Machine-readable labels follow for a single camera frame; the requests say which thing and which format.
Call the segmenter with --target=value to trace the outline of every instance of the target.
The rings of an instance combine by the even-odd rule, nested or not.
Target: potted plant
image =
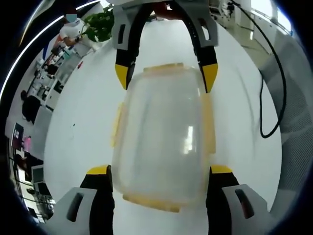
[[[104,42],[112,37],[111,31],[114,25],[113,6],[103,8],[103,12],[92,14],[84,19],[86,31],[82,35],[93,42]]]

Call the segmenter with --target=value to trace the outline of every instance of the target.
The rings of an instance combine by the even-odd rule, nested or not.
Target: white shirt
[[[84,25],[84,22],[80,18],[77,18],[74,22],[66,23],[60,30],[60,37],[62,39],[68,37],[71,41],[75,41],[75,39],[80,37],[81,33],[87,29]],[[90,50],[90,46],[82,42],[77,43],[74,48],[80,56],[86,55]]]

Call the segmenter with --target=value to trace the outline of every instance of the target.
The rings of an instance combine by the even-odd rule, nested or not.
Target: transparent plastic box
[[[134,76],[115,134],[114,188],[125,200],[164,211],[196,203],[206,196],[213,123],[199,69],[178,63]]]

